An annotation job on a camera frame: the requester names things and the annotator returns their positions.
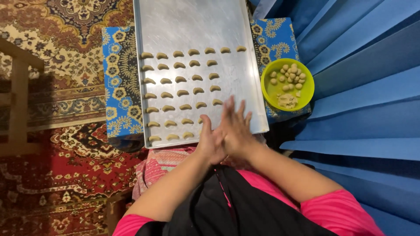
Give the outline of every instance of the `person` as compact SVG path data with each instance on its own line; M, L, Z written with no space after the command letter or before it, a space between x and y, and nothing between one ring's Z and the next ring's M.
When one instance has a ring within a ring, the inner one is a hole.
M215 130L200 116L195 150L143 191L114 236L384 235L338 183L254 139L245 102L234 107L231 96ZM260 174L220 165L227 155Z

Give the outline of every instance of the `black apron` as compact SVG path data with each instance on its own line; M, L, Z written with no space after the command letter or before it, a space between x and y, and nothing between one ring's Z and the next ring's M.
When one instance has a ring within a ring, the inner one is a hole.
M148 222L136 236L337 236L252 187L236 170L222 165L215 169L178 206L170 222Z

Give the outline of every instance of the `baking tray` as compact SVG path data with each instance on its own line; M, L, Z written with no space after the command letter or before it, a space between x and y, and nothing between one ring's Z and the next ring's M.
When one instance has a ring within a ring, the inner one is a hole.
M260 76L255 58L251 29L245 0L134 0L134 22L136 27L137 54L150 52L154 58L138 57L139 80L153 79L156 84L141 83L144 139L146 148L169 147L180 144L195 143L199 140L202 124L197 120L206 114L212 121L212 128L220 124L222 106L212 105L213 99L225 101L233 94L236 109L239 101L246 100L246 111L252 111L250 130L253 134L269 130L265 113L264 99L261 92ZM247 48L237 52L237 46ZM204 49L214 48L216 53L205 54ZM231 53L220 52L222 47L229 47ZM199 55L188 55L189 49L199 50ZM173 57L174 51L182 51L183 57ZM158 52L165 53L168 59L156 59ZM197 60L201 66L190 67L189 62ZM207 60L217 61L217 65L208 67ZM175 62L183 63L186 68L175 69ZM166 64L169 70L158 70L159 63ZM143 65L150 65L155 70L143 72ZM219 78L210 80L210 73L218 73ZM203 80L192 80L194 74ZM187 82L175 82L175 77L182 76ZM161 84L162 78L168 78L172 84ZM221 91L210 92L210 86L217 85ZM193 88L201 87L204 93L194 95ZM178 90L187 90L189 95L178 97ZM169 92L171 98L161 98L162 92ZM153 93L157 99L144 99L144 94ZM205 102L207 107L196 109L197 102ZM190 104L192 110L180 110L179 106ZM171 105L175 111L146 113L147 107L161 109ZM183 118L194 121L194 124L181 124ZM165 127L167 120L177 126ZM150 121L156 121L160 127L148 128ZM183 139L184 132L192 132L193 138ZM167 141L169 134L176 134L178 140ZM159 136L162 140L149 142L150 136Z

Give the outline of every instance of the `persian rug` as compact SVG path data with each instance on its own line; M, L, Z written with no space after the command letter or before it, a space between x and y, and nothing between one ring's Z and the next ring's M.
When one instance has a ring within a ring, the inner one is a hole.
M2 0L0 37L45 61L31 69L30 130L105 120L102 34L133 25L132 0ZM10 91L11 58L0 53L0 92ZM9 109L0 108L0 133Z
M107 143L105 122L29 133L40 155L0 158L2 236L108 235L105 204L147 154Z

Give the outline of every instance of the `dough ball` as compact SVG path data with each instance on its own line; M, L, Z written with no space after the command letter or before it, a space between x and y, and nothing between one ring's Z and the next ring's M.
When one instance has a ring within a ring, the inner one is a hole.
M272 85L276 85L277 84L277 79L276 78L270 79L270 83Z

